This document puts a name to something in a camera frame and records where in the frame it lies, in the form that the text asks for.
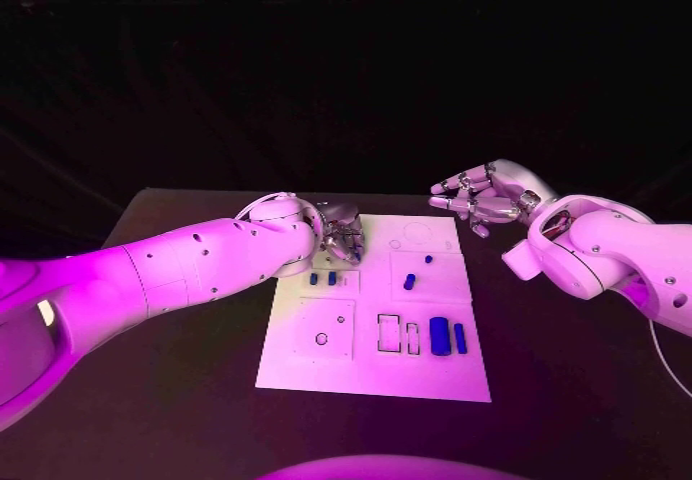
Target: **dark table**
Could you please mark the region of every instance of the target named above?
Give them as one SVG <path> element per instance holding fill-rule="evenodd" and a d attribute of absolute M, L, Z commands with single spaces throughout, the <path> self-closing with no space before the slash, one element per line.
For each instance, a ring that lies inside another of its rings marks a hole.
<path fill-rule="evenodd" d="M 234 216 L 260 195 L 145 190 L 106 246 Z M 301 196 L 352 201 L 363 213 L 448 214 L 423 196 Z M 256 389 L 273 279 L 149 320 L 87 356 L 0 434 L 0 478 L 253 478 L 365 453 L 530 478 L 691 478 L 692 399 L 638 310 L 613 293 L 572 298 L 544 276 L 523 282 L 501 254 L 524 227 L 482 240 L 458 222 L 494 403 Z M 692 339 L 658 330 L 692 385 Z"/>

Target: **black background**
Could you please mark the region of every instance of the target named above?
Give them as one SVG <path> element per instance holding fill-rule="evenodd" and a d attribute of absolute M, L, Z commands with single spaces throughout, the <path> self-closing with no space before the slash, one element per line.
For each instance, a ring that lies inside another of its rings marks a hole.
<path fill-rule="evenodd" d="M 6 6 L 4 254 L 99 248 L 146 187 L 426 193 L 497 158 L 690 221 L 685 15 L 515 3 Z"/>

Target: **metal robotic hand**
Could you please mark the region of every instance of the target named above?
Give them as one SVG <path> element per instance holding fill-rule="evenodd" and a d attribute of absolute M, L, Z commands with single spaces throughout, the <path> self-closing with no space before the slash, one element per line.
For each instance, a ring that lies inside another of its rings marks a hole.
<path fill-rule="evenodd" d="M 456 197 L 439 195 L 458 190 Z M 472 230 L 487 238 L 489 223 L 515 220 L 531 225 L 544 206 L 559 197 L 531 170 L 510 160 L 497 160 L 433 185 L 430 205 L 471 219 Z"/>
<path fill-rule="evenodd" d="M 583 299 L 615 290 L 652 320 L 692 336 L 692 225 L 657 225 L 639 210 L 600 197 L 560 197 L 510 160 L 450 177 L 432 193 L 430 205 L 469 218 L 484 238 L 491 223 L 517 220 L 530 227 L 502 256 L 523 280 L 546 273 Z"/>
<path fill-rule="evenodd" d="M 55 260 L 0 259 L 0 431 L 81 358 L 146 319 L 311 268 L 321 249 L 364 254 L 354 205 L 267 195 L 223 218 Z"/>

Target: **small blue object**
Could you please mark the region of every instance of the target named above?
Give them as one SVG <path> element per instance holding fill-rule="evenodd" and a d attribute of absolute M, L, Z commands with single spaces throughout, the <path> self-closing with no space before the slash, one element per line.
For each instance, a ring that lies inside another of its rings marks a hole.
<path fill-rule="evenodd" d="M 430 350 L 433 355 L 452 354 L 450 323 L 445 317 L 430 319 Z"/>
<path fill-rule="evenodd" d="M 458 352 L 468 353 L 466 349 L 466 337 L 465 337 L 465 326 L 461 323 L 455 324 L 455 338 L 458 339 Z"/>
<path fill-rule="evenodd" d="M 412 290 L 414 288 L 414 283 L 416 283 L 416 275 L 410 273 L 407 275 L 407 281 L 404 282 L 404 288 L 407 290 Z"/>

